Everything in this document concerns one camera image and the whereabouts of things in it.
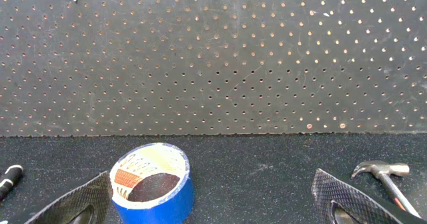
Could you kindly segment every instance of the roll of tape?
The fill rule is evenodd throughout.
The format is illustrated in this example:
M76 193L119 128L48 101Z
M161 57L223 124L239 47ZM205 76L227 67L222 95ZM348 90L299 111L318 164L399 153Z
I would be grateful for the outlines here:
M193 207L193 180L185 153L167 143L138 147L110 172L113 204L125 224L181 223Z

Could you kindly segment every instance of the workbench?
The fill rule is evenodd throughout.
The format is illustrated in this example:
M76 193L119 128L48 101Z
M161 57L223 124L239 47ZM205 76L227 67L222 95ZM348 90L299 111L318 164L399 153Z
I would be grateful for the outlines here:
M427 217L426 134L315 134L0 138L0 171L13 164L25 168L1 204L0 220L43 208L152 142L174 144L189 158L195 204L186 223L317 223L310 190L317 168L389 200L371 174L350 179L359 162L374 159L410 165L408 177L392 179ZM120 223L113 207L105 222Z

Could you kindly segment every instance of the metal hammer head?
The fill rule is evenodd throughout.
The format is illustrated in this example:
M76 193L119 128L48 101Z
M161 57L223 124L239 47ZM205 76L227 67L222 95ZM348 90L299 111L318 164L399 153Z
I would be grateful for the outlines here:
M388 164L383 161L364 161L354 169L352 178L362 172L371 172L377 179L381 174L403 177L409 174L409 166L405 163Z

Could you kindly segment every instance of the blue tape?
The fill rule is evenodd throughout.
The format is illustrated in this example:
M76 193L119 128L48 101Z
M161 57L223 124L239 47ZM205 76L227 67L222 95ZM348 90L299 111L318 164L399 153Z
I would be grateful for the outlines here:
M191 178L191 172L189 168L188 158L185 153L170 144L167 143L151 143L139 147L130 151L124 155L117 163L125 159L128 155L131 155L134 151L149 147L151 145L165 145L171 147L181 153L181 156L185 160L185 175L176 189L161 198L158 205L151 208L134 209L133 207L125 207L123 204L117 203L113 199L113 204L120 214L120 217L125 224L136 224L136 223L162 223L162 224L178 224L182 223L189 215L194 202L194 190L193 190L193 179Z

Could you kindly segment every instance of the black handle with white stripe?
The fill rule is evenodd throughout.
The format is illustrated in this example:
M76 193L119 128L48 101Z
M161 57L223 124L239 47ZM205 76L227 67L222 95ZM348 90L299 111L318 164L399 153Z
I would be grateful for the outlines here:
M13 165L10 166L4 175L0 178L0 201L3 200L6 195L12 190L12 187L16 185L22 176L22 166Z

